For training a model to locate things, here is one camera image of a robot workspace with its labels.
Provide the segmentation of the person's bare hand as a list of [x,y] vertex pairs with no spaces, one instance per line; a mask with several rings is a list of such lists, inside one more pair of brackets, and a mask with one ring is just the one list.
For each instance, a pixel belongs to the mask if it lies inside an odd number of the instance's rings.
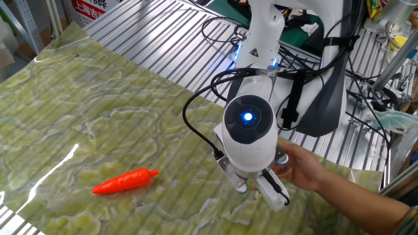
[[287,154],[289,161],[286,166],[275,164],[272,167],[277,177],[298,188],[318,192],[326,170],[313,153],[290,142],[278,141],[278,146]]

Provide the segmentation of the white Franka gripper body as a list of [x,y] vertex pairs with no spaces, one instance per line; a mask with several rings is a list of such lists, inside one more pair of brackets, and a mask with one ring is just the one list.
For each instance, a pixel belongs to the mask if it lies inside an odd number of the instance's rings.
[[263,170],[254,185],[275,212],[290,204],[289,193],[273,170]]

